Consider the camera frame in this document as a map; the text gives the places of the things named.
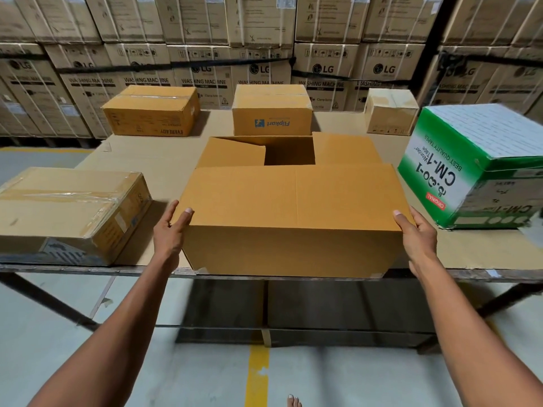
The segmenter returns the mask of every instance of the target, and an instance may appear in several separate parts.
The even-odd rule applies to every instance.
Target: gray floor
[[[73,167],[84,152],[0,149],[0,183],[28,166]],[[539,232],[534,226],[531,231]],[[84,314],[104,321],[133,278],[24,274]],[[106,286],[105,299],[99,301]],[[159,324],[178,324],[192,280],[171,279]],[[499,293],[508,285],[464,286]],[[510,348],[543,378],[542,298],[492,319]],[[461,406],[441,356],[407,349],[176,344],[177,328],[157,328],[129,406],[284,406],[295,394],[306,407]],[[0,285],[0,399],[20,407],[89,333]]]

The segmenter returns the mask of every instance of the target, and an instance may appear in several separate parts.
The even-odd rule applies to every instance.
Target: bare foot
[[[288,395],[287,407],[302,407],[302,402],[298,400],[298,397],[294,398],[292,394]]]

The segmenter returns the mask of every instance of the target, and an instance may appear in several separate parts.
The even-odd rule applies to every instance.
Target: small cardboard box
[[[110,265],[151,201],[140,172],[31,167],[0,187],[0,262]]]
[[[403,249],[392,211],[410,217],[369,137],[322,132],[210,138],[173,220],[187,207],[183,250],[209,274],[381,274]]]
[[[313,107],[300,85],[238,85],[235,136],[309,136]]]
[[[543,126],[500,104],[425,107],[398,171],[441,227],[519,227],[543,205]]]
[[[102,109],[114,134],[186,137],[200,102],[195,87],[129,86]]]
[[[419,106],[409,90],[370,88],[364,107],[368,133],[409,136]]]

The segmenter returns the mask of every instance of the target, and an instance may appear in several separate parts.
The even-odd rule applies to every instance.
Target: person's left hand
[[[194,214],[192,208],[187,208],[175,223],[170,224],[178,204],[179,201],[172,201],[153,229],[154,256],[164,261],[169,272],[174,271],[179,265],[179,253],[184,241],[183,231],[190,224]]]

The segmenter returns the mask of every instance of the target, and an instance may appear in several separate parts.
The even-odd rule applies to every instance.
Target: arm
[[[410,269],[420,280],[445,363],[469,407],[543,405],[543,384],[490,330],[436,255],[437,232],[414,208],[417,226],[400,212]]]
[[[179,264],[187,209],[170,226],[178,202],[154,228],[155,253],[113,314],[47,380],[29,407],[122,406],[143,364],[169,275]]]

